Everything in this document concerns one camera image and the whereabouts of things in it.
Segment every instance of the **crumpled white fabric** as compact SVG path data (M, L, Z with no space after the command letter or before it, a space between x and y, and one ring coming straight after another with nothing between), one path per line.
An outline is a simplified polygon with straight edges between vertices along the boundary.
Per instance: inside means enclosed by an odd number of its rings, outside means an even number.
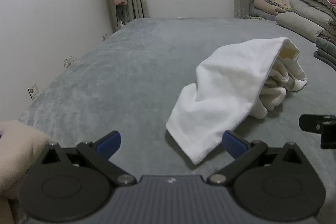
M299 91L307 77L299 49L286 37L220 47L196 68L197 85L184 87L166 127L194 164L250 115L262 119Z

